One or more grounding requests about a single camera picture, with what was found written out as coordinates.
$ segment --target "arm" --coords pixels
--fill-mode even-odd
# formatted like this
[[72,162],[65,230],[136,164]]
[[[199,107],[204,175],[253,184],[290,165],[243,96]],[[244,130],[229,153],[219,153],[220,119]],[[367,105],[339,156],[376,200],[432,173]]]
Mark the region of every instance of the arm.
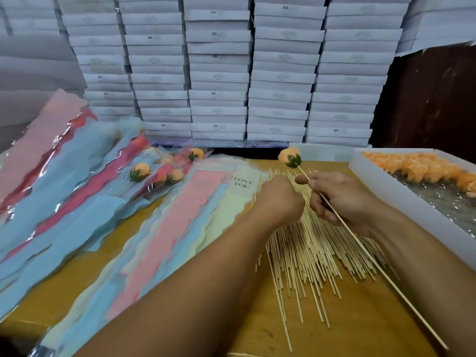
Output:
[[298,220],[303,209],[304,199],[286,177],[266,182],[250,212],[107,324],[75,357],[211,356],[266,240]]
[[[314,191],[328,195],[332,206],[356,233],[376,240],[409,287],[416,305],[448,344],[452,356],[476,350],[476,273],[410,218],[375,197],[359,182],[337,173],[310,176]],[[305,184],[307,179],[296,180]],[[337,218],[313,192],[311,207],[333,224]]]

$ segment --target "hand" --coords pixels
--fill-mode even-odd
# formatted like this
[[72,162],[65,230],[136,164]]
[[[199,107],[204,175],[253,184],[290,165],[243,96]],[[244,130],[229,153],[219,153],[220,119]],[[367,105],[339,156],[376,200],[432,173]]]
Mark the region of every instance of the hand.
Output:
[[308,184],[312,188],[310,207],[316,214],[333,225],[341,226],[337,216],[326,209],[322,192],[346,224],[360,235],[369,235],[369,229],[378,216],[391,209],[378,199],[358,180],[342,173],[313,173],[296,177],[296,183]]
[[261,186],[253,210],[269,218],[279,228],[298,221],[304,205],[304,198],[294,190],[289,179],[277,175]]

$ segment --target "wooden table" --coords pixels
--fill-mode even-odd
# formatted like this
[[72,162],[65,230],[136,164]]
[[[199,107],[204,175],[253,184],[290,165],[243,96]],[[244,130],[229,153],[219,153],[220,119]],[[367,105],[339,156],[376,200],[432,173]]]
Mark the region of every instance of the wooden table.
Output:
[[[274,160],[254,160],[263,169],[283,168]],[[302,167],[319,171],[339,171],[353,175],[347,163],[303,162]],[[62,270],[32,289],[5,320],[0,335],[29,340],[39,339],[69,311],[76,297],[122,249],[126,240],[161,203],[156,201],[122,222],[104,239],[94,253],[83,253]],[[230,356],[419,356],[437,353],[413,316],[380,277],[356,284],[342,267],[343,280],[337,282],[342,300],[329,285],[322,290],[331,328],[319,319],[310,289],[301,299],[301,323],[296,297],[285,298],[288,329],[293,347],[289,352],[267,257],[263,255],[258,273],[249,278],[240,305],[229,323],[220,351]]]

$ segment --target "pile of bamboo sticks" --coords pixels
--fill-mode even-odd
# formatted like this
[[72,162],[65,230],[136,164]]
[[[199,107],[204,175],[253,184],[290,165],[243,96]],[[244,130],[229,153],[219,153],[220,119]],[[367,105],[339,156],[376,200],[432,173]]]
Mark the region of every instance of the pile of bamboo sticks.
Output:
[[[280,172],[277,170],[271,171],[271,174],[286,175],[292,181],[297,175],[297,173],[290,171]],[[307,185],[298,185],[294,182],[292,184],[306,201],[310,199],[311,189]],[[365,237],[358,238],[365,245],[367,251],[382,266],[386,267],[388,265],[382,250],[374,241]],[[335,227],[318,218],[310,208],[309,203],[306,203],[304,213],[298,222],[288,227],[279,228],[274,232],[266,244],[266,254],[271,267],[279,310],[291,352],[292,346],[286,324],[287,317],[283,303],[283,294],[288,294],[290,298],[291,291],[294,290],[301,322],[304,323],[299,300],[302,297],[306,297],[304,285],[309,283],[319,317],[330,328],[329,318],[320,290],[328,282],[333,294],[341,298],[336,279],[342,279],[342,274],[336,259],[348,270],[348,273],[356,283],[359,280],[364,280],[367,275],[375,280],[374,275],[377,274],[372,261],[357,245],[347,230]]]

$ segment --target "dark brown wall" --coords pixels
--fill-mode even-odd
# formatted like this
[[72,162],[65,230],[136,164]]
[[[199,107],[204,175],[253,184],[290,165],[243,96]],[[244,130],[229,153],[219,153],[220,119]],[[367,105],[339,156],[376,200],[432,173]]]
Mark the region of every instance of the dark brown wall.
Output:
[[374,147],[435,148],[476,162],[476,47],[396,58],[372,129]]

